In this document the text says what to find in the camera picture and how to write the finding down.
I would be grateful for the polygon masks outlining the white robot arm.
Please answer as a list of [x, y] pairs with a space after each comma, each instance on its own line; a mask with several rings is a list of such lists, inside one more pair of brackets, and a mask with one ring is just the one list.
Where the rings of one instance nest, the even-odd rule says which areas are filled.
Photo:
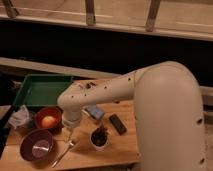
[[57, 100], [71, 129], [81, 108], [131, 99], [141, 158], [132, 171], [206, 171], [203, 100], [187, 67], [167, 61], [101, 83], [67, 88]]

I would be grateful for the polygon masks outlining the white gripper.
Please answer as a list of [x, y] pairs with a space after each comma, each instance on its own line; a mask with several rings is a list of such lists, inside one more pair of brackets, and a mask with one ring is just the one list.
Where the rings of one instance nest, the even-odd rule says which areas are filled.
[[81, 120], [69, 120], [65, 115], [62, 115], [62, 136], [64, 140], [69, 140], [74, 132], [74, 129], [80, 125]]

